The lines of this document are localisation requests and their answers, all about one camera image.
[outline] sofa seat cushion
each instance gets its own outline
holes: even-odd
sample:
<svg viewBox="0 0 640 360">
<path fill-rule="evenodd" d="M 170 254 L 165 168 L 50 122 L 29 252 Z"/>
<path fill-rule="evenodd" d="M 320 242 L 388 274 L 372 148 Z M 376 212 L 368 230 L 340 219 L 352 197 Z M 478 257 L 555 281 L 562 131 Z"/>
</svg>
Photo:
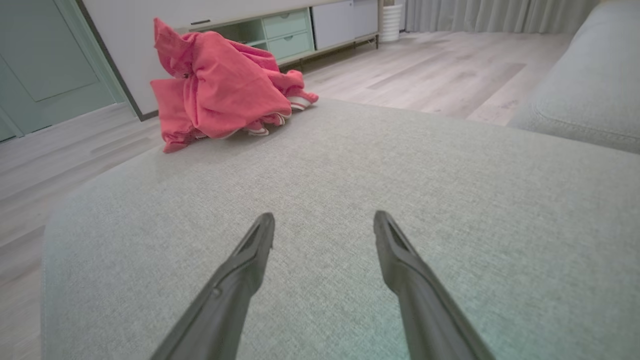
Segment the sofa seat cushion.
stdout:
<svg viewBox="0 0 640 360">
<path fill-rule="evenodd" d="M 509 123 L 640 154 L 640 1 L 597 6 Z"/>
<path fill-rule="evenodd" d="M 269 136 L 146 152 L 45 230 L 46 358 L 146 359 L 255 218 L 238 359 L 408 359 L 373 216 L 394 216 L 498 359 L 640 353 L 640 156 L 322 100 Z"/>
</svg>

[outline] drawer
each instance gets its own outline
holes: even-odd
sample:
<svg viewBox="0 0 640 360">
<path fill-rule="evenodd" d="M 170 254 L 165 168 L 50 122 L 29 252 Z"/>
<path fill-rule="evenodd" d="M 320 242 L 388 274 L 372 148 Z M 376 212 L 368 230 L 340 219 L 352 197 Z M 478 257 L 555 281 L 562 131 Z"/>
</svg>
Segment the drawer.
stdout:
<svg viewBox="0 0 640 360">
<path fill-rule="evenodd" d="M 280 37 L 286 34 L 307 30 L 307 12 L 291 12 L 266 17 L 263 20 L 267 38 Z"/>
<path fill-rule="evenodd" d="M 278 40 L 269 41 L 269 51 L 276 59 L 286 58 L 311 50 L 309 33 L 291 35 Z"/>
</svg>

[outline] gray sofa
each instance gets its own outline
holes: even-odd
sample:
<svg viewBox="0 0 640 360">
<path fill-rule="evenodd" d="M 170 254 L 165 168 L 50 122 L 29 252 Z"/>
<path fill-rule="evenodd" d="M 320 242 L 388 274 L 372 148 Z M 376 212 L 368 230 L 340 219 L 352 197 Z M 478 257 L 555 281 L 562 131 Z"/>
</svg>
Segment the gray sofa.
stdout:
<svg viewBox="0 0 640 360">
<path fill-rule="evenodd" d="M 640 1 L 595 8 L 509 126 L 640 154 Z"/>
<path fill-rule="evenodd" d="M 148 358 L 271 211 L 237 358 L 408 359 L 384 209 L 497 359 L 636 359 L 639 176 L 629 152 L 321 99 L 265 138 L 149 151 L 69 197 L 45 230 L 43 355 Z"/>
</svg>

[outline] gray curtain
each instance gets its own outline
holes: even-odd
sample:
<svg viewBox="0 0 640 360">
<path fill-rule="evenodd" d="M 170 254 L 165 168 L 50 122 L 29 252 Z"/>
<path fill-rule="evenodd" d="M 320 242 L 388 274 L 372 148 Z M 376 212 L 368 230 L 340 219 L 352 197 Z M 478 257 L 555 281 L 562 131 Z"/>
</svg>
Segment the gray curtain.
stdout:
<svg viewBox="0 0 640 360">
<path fill-rule="evenodd" d="M 575 33 L 599 0 L 407 0 L 407 31 Z"/>
</svg>

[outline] plant pot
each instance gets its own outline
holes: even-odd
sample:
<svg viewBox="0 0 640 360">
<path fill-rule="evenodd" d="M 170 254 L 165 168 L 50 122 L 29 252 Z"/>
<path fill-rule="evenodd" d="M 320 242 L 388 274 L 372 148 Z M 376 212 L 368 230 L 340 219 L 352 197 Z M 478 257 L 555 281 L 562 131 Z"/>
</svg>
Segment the plant pot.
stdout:
<svg viewBox="0 0 640 360">
<path fill-rule="evenodd" d="M 393 42 L 400 39 L 400 18 L 402 4 L 382 8 L 382 36 L 380 42 Z"/>
</svg>

